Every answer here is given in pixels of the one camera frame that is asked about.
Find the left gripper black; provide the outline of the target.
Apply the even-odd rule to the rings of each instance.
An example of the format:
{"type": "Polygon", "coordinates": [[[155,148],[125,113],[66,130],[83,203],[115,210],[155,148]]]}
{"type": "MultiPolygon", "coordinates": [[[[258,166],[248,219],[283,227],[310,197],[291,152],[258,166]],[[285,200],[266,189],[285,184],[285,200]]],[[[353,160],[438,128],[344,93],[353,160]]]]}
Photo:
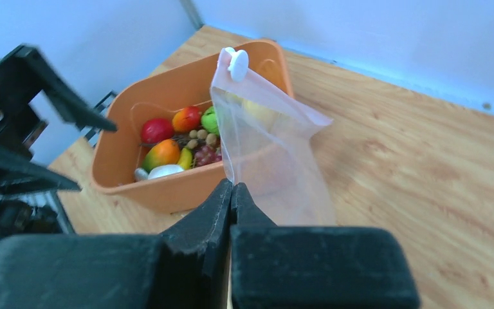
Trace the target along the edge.
{"type": "Polygon", "coordinates": [[[20,44],[0,59],[0,239],[14,234],[72,234],[57,190],[79,184],[31,161],[26,141],[44,130],[29,106],[43,92],[65,123],[79,129],[117,131],[117,125],[91,109],[34,46],[20,44]],[[9,111],[5,105],[12,106],[9,111]]]}

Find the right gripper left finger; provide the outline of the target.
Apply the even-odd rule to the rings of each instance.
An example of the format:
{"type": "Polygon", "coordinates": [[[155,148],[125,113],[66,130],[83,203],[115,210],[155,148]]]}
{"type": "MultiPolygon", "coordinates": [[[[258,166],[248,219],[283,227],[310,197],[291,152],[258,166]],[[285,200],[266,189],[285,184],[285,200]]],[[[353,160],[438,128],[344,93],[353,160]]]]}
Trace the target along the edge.
{"type": "Polygon", "coordinates": [[[0,242],[0,308],[220,308],[233,185],[160,234],[0,242]]]}

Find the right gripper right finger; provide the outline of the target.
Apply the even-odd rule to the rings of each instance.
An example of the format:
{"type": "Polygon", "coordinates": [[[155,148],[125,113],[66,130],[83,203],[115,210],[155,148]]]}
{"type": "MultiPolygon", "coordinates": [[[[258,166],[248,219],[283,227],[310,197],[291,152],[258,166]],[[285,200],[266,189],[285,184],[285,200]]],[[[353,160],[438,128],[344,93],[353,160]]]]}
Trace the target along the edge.
{"type": "Polygon", "coordinates": [[[280,227],[247,186],[233,188],[235,308],[419,308],[397,239],[375,227],[280,227]]]}

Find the clear zip top bag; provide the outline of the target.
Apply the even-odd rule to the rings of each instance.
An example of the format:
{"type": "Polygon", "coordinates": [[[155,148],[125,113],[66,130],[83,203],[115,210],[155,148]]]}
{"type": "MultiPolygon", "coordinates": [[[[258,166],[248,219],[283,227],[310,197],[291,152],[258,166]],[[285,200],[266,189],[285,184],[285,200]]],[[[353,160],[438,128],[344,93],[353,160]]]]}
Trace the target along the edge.
{"type": "Polygon", "coordinates": [[[246,51],[223,48],[210,85],[227,178],[245,184],[258,208],[279,225],[334,225],[334,205],[310,144],[331,118],[249,64],[246,51]],[[279,112],[273,127],[263,128],[229,93],[279,112]]]}

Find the green apple toy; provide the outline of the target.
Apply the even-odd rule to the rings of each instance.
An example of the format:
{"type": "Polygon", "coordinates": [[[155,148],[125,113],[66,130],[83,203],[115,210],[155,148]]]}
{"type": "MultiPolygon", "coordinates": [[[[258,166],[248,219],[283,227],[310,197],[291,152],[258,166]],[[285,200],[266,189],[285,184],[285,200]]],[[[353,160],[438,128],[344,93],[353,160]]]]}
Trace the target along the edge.
{"type": "Polygon", "coordinates": [[[209,133],[219,136],[217,115],[213,106],[209,107],[201,116],[201,125],[209,133]]]}

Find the yellow pear toy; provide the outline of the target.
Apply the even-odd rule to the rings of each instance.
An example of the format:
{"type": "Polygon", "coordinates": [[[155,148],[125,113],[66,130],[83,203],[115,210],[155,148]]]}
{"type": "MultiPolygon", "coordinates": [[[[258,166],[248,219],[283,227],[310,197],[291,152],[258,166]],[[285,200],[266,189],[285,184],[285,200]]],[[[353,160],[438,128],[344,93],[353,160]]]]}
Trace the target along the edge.
{"type": "Polygon", "coordinates": [[[246,114],[257,120],[258,123],[265,129],[271,129],[280,115],[280,113],[275,110],[262,106],[251,100],[239,97],[236,94],[229,93],[228,97],[230,100],[239,104],[246,114]]]}

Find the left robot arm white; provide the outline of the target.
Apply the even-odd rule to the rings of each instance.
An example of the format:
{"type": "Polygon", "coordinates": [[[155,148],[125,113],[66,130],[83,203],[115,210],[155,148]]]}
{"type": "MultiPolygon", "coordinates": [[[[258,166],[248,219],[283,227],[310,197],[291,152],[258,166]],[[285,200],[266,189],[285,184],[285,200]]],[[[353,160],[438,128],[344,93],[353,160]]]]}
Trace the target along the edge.
{"type": "Polygon", "coordinates": [[[64,123],[78,130],[117,130],[102,105],[90,107],[36,47],[21,44],[0,58],[0,240],[74,231],[57,193],[77,192],[80,185],[33,161],[32,145],[48,126],[32,108],[39,94],[64,123]]]}

